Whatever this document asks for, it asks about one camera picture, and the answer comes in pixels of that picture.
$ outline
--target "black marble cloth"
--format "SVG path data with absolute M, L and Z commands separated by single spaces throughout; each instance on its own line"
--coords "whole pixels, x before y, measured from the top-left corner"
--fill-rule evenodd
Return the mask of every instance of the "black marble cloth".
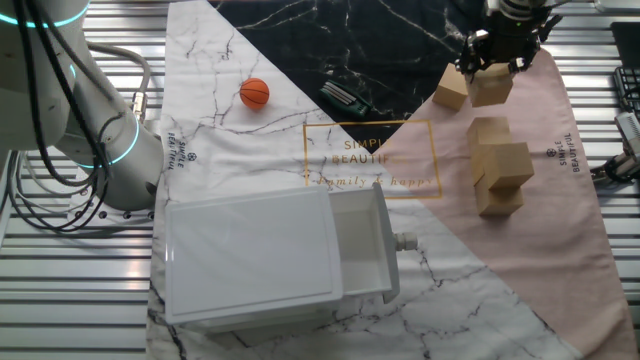
M 318 96 L 326 80 L 373 105 L 367 121 L 403 120 L 435 91 L 484 0 L 226 0 L 211 2 L 334 121 L 354 121 Z M 399 126 L 345 126 L 355 140 Z

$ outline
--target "pink cloth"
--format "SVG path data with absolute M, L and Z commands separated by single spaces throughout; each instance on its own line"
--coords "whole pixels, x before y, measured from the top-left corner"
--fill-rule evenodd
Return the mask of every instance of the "pink cloth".
M 407 123 L 378 153 L 412 159 L 410 166 L 385 165 L 398 179 L 428 177 L 432 135 L 442 198 L 423 199 L 423 204 L 586 358 L 638 359 L 560 73 L 542 51 L 514 82 L 504 105 L 474 109 L 467 101 L 456 113 L 427 101 L 411 119 L 430 119 L 431 128 Z M 535 175 L 522 187 L 525 205 L 511 217 L 482 218 L 476 211 L 466 131 L 479 116 L 506 116 L 513 141 L 527 142 L 533 158 Z

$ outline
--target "black device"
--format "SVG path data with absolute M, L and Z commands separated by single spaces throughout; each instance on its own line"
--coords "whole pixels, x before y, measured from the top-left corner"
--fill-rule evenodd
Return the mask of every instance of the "black device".
M 613 23 L 622 66 L 613 73 L 620 107 L 640 117 L 640 23 Z
M 526 71 L 562 20 L 560 15 L 548 20 L 551 11 L 567 2 L 547 6 L 545 0 L 486 0 L 481 29 L 465 40 L 457 70 L 475 74 L 494 63 L 507 63 L 512 74 Z
M 640 67 L 619 67 L 613 73 L 613 82 L 621 107 L 640 118 Z

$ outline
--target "metal table surface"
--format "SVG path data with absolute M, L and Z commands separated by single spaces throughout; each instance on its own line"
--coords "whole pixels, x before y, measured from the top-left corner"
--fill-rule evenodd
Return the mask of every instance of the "metal table surface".
M 89 41 L 124 47 L 149 60 L 153 79 L 147 119 L 160 116 L 168 5 L 96 0 L 84 24 Z M 621 63 L 609 27 L 614 21 L 640 21 L 640 14 L 602 14 L 586 0 L 557 12 L 566 17 L 544 47 L 563 75 L 589 165 L 600 165 L 622 150 L 613 123 L 619 110 L 610 76 Z M 125 99 L 131 98 L 141 69 L 129 61 L 95 56 Z M 75 176 L 77 167 L 62 154 L 54 155 L 60 172 Z M 39 177 L 61 189 L 38 156 L 31 158 Z M 25 191 L 42 204 L 64 208 L 69 202 L 26 179 Z M 633 321 L 640 329 L 640 191 L 634 185 L 598 193 Z M 152 224 L 117 230 L 110 237 L 58 237 L 11 215 L 0 249 L 0 359 L 145 358 Z

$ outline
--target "storage box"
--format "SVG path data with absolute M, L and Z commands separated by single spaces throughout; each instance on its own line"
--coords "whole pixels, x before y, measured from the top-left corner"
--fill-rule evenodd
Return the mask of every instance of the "storage box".
M 458 111 L 467 96 L 464 75 L 456 71 L 455 65 L 448 64 L 433 95 L 433 102 Z
M 327 317 L 344 296 L 399 293 L 380 185 L 315 186 L 166 208 L 166 317 L 211 331 Z

